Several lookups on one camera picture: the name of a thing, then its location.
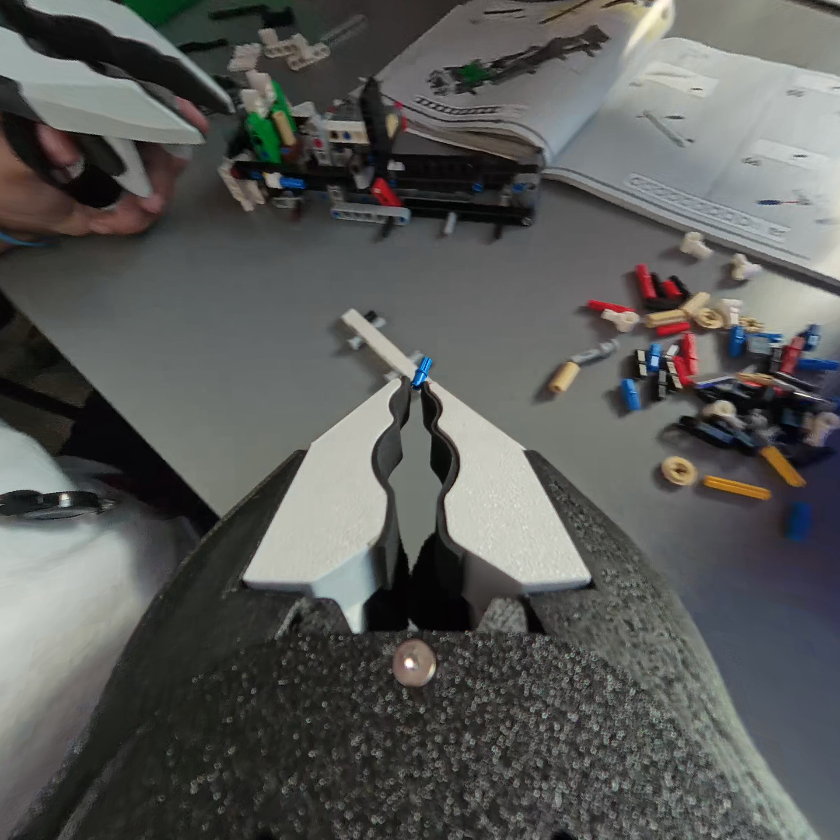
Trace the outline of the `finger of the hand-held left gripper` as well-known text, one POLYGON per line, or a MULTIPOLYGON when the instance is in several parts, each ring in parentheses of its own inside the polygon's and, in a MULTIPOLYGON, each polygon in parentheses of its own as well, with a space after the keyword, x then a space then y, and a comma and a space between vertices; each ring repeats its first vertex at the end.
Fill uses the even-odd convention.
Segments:
POLYGON ((202 132, 136 82, 104 76, 68 59, 32 50, 16 32, 1 30, 2 113, 66 133, 198 145, 202 132))
POLYGON ((119 70, 209 112, 235 110, 215 79, 121 2, 14 1, 14 31, 47 57, 119 70))

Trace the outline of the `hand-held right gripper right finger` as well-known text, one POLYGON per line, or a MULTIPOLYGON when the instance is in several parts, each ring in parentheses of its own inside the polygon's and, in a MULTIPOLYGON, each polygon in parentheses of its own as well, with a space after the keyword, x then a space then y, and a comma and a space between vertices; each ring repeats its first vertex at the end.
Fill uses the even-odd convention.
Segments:
POLYGON ((445 588, 479 621, 495 599, 580 590, 592 573, 530 453, 441 384, 421 391, 445 588))

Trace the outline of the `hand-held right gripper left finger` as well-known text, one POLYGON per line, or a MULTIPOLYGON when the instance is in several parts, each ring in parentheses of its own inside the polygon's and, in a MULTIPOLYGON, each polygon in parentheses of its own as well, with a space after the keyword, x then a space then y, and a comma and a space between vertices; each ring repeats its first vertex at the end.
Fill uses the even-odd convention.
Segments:
POLYGON ((386 383, 309 446, 243 574, 250 589, 336 602, 353 632, 395 583, 400 533, 390 476, 411 387, 386 383))

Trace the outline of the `thin white lego liftarm assembly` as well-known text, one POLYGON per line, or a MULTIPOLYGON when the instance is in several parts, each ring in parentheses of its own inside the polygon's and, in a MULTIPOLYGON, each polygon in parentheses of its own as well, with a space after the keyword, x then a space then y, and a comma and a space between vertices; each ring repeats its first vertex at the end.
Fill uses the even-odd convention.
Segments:
POLYGON ((348 331, 347 344, 353 352, 366 348, 377 360, 381 369, 379 376, 386 382, 402 377, 411 384, 416 366, 425 356, 422 352, 405 353, 388 339, 382 328, 385 321, 375 312, 362 314, 349 309, 339 317, 342 328, 348 331))

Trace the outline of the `lego instruction booklet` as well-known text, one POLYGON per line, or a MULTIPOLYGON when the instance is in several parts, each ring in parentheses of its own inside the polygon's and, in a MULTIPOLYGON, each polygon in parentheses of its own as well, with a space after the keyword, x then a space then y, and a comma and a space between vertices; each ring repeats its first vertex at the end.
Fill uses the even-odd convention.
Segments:
POLYGON ((394 58, 409 128, 838 284, 838 2, 469 2, 394 58))

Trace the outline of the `group of white lego pieces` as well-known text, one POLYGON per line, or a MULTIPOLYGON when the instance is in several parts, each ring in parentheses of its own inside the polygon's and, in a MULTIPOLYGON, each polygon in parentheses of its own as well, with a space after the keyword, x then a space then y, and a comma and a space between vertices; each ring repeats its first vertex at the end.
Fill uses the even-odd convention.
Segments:
POLYGON ((282 59, 292 71, 312 67, 331 56, 331 49, 323 42, 311 44, 302 34, 280 39, 273 28, 258 32, 259 43, 237 45, 227 63, 228 72, 255 70, 260 57, 282 59))

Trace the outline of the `grey lego axle pin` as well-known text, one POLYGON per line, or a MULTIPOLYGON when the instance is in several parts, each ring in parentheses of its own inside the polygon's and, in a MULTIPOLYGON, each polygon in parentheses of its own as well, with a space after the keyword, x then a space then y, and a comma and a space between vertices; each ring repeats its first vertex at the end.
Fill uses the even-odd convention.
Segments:
POLYGON ((603 361, 612 356, 620 347, 618 339, 610 339, 600 343, 597 347, 573 354, 569 358, 569 362, 578 367, 593 364, 598 361, 603 361))

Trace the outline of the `long grey lego beam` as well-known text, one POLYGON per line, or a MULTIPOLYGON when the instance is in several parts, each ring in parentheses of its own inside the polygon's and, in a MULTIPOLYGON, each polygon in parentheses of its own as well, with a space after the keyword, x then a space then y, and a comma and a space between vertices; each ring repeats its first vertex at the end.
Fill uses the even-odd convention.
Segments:
POLYGON ((353 14, 348 19, 323 33, 319 42, 330 49, 337 48, 342 43, 357 37, 368 26, 368 18, 364 14, 353 14))

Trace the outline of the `pile of small lego parts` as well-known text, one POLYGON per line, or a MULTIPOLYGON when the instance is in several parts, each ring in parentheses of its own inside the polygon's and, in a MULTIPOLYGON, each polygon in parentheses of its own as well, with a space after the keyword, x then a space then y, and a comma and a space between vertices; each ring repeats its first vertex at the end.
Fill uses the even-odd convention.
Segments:
POLYGON ((670 235, 622 225, 591 237, 587 311, 639 320, 616 374, 618 420, 595 421, 594 477, 616 520, 648 542, 736 549, 777 534, 838 558, 838 297, 794 280, 724 280, 670 235))

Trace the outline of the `partly built lego truck chassis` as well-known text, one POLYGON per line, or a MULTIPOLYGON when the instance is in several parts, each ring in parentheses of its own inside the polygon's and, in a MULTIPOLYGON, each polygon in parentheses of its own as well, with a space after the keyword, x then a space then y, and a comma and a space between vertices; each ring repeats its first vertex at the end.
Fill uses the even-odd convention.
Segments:
POLYGON ((386 237, 415 218, 436 218, 443 236, 457 222, 488 224, 494 238, 532 224, 541 180, 532 160, 401 150, 403 107, 368 77, 319 110, 292 105, 268 73, 247 70, 236 89, 239 116, 217 173, 246 212, 260 206, 300 216, 309 199, 329 202, 339 221, 381 227, 386 237))

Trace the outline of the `person's left hand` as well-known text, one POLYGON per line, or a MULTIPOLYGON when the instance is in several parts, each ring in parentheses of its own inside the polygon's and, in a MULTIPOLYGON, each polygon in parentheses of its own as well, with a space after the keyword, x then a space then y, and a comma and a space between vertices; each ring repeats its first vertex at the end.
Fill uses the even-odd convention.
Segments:
POLYGON ((158 145, 142 145, 140 152, 152 194, 125 193, 114 207, 94 209, 75 203, 40 179, 2 134, 1 229, 57 237, 141 234, 164 214, 187 162, 158 145))

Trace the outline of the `green plastic bin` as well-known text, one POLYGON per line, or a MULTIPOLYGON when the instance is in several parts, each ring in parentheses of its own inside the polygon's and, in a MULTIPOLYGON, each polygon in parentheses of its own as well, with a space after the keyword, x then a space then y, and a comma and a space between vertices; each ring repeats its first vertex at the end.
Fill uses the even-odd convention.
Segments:
POLYGON ((193 8, 201 1, 195 0, 125 0, 122 3, 139 15, 146 23, 160 27, 193 8))

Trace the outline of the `blue wrist band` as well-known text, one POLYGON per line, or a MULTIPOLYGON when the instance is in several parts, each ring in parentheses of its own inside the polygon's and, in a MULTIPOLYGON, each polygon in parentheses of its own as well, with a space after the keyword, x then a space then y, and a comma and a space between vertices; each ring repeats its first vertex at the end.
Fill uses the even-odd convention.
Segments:
POLYGON ((13 250, 44 249, 58 245, 60 236, 1 229, 1 256, 13 250))

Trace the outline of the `person's white shirt torso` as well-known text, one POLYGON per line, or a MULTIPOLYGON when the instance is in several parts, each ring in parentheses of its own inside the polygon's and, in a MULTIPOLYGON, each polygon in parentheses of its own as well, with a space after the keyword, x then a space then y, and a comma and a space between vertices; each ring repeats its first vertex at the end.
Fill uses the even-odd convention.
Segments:
POLYGON ((122 477, 1 423, 2 494, 115 501, 72 518, 2 516, 2 838, 74 752, 134 628, 199 540, 184 517, 117 488, 122 477))

